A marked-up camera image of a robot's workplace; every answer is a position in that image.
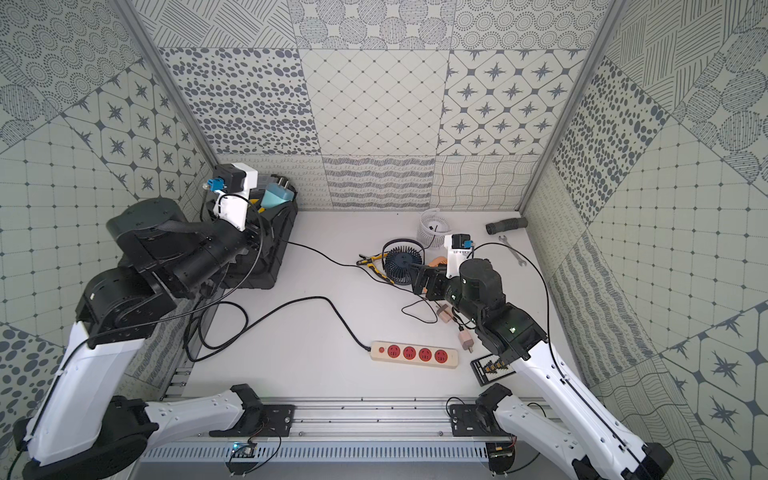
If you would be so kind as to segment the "light pink USB charger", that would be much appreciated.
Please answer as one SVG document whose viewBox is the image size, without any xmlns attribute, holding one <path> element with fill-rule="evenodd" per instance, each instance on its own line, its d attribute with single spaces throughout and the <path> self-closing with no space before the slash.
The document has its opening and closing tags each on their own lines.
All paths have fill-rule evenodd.
<svg viewBox="0 0 768 480">
<path fill-rule="evenodd" d="M 459 341 L 463 350 L 473 352 L 474 338 L 469 330 L 461 329 L 458 334 Z"/>
</svg>

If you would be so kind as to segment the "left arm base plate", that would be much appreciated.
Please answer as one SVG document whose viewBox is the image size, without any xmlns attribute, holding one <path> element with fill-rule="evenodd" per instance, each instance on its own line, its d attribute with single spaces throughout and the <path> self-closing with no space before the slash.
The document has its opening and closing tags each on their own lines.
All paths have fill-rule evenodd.
<svg viewBox="0 0 768 480">
<path fill-rule="evenodd" d="M 248 408 L 233 427 L 209 431 L 210 437 L 288 437 L 296 406 L 272 404 Z"/>
</svg>

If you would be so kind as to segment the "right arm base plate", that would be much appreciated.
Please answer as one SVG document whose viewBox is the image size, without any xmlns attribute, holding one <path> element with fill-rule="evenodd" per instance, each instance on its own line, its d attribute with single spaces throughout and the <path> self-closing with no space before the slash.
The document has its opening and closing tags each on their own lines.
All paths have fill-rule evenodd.
<svg viewBox="0 0 768 480">
<path fill-rule="evenodd" d="M 474 404 L 449 404 L 448 415 L 454 437 L 510 437 L 484 407 Z"/>
</svg>

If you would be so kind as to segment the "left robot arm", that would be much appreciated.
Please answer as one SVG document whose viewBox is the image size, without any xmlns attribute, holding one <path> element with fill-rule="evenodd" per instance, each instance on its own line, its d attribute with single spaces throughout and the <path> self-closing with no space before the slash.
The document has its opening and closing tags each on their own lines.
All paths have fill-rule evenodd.
<svg viewBox="0 0 768 480">
<path fill-rule="evenodd" d="M 177 303 L 247 250 L 260 250 L 265 223 L 250 195 L 257 171 L 216 167 L 207 188 L 212 217 L 190 222 L 168 198 L 140 201 L 107 229 L 121 263 L 96 275 L 76 309 L 69 343 L 37 413 L 16 422 L 26 479 L 104 479 L 149 448 L 202 432 L 233 436 L 260 428 L 262 403 L 247 385 L 199 400 L 164 404 L 129 399 L 117 386 L 135 354 Z"/>
</svg>

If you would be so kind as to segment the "beige red power strip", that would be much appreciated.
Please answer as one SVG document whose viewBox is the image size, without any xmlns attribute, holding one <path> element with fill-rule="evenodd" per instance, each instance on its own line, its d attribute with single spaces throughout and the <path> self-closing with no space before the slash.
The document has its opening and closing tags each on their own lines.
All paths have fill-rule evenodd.
<svg viewBox="0 0 768 480">
<path fill-rule="evenodd" d="M 455 349 L 409 343 L 375 341 L 369 355 L 374 361 L 406 365 L 446 369 L 455 369 L 459 365 L 459 354 Z"/>
</svg>

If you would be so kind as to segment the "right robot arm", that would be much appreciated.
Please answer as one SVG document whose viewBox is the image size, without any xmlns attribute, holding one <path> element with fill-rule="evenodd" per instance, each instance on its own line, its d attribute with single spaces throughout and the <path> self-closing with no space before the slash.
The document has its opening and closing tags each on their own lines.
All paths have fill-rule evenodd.
<svg viewBox="0 0 768 480">
<path fill-rule="evenodd" d="M 477 399 L 502 431 L 531 445 L 571 479 L 661 479 L 673 464 L 659 443 L 647 443 L 613 416 L 572 372 L 545 331 L 509 303 L 486 259 L 457 267 L 411 267 L 412 289 L 444 300 L 475 325 L 482 345 L 533 382 L 557 414 L 553 422 L 502 385 Z"/>
</svg>

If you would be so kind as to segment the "teal USB charger plug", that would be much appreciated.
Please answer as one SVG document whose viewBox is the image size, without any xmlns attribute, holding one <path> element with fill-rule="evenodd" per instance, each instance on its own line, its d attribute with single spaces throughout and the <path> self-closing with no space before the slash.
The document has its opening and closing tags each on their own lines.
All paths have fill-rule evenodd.
<svg viewBox="0 0 768 480">
<path fill-rule="evenodd" d="M 265 188 L 261 200 L 261 207 L 265 210 L 269 210 L 284 203 L 292 202 L 294 198 L 295 192 L 291 188 L 282 186 L 278 183 L 270 183 Z"/>
</svg>

